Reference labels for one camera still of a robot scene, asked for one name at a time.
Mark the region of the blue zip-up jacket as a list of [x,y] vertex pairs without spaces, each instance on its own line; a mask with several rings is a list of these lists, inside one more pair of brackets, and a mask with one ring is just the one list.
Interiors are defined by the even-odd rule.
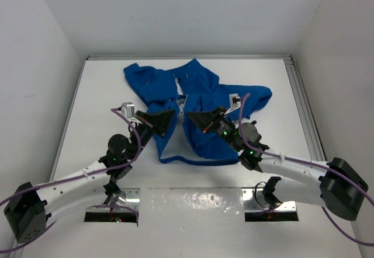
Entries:
[[[174,118],[164,137],[154,136],[158,160],[161,163],[181,161],[196,166],[224,166],[238,162],[238,154],[214,133],[203,134],[186,114],[190,111],[212,111],[223,106],[230,108],[230,94],[243,97],[249,94],[243,116],[250,118],[255,111],[263,109],[272,97],[266,86],[225,85],[219,76],[193,59],[187,64],[169,70],[134,63],[124,68],[124,77],[133,92],[147,106],[148,113],[175,110]],[[182,123],[185,138],[192,151],[200,157],[193,161],[179,152],[163,158],[164,149],[171,143],[171,137],[178,122]]]

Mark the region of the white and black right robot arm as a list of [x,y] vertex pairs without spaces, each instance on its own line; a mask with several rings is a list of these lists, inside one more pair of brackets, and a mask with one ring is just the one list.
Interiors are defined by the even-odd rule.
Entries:
[[271,177],[252,192],[263,209],[294,201],[317,205],[347,221],[357,219],[368,185],[341,158],[331,162],[311,162],[281,156],[260,142],[255,123],[236,127],[219,107],[210,112],[188,112],[187,117],[202,133],[215,133],[230,148],[239,152],[239,162],[248,170],[269,173]]

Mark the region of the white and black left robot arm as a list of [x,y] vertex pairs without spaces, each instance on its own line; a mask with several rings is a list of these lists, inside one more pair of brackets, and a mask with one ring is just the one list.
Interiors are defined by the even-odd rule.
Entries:
[[131,129],[129,137],[110,137],[106,154],[97,161],[59,180],[20,185],[1,202],[17,243],[30,243],[61,217],[81,208],[104,205],[120,194],[117,181],[132,169],[131,164],[153,135],[166,135],[174,114],[174,110],[137,111],[133,118],[125,119]]

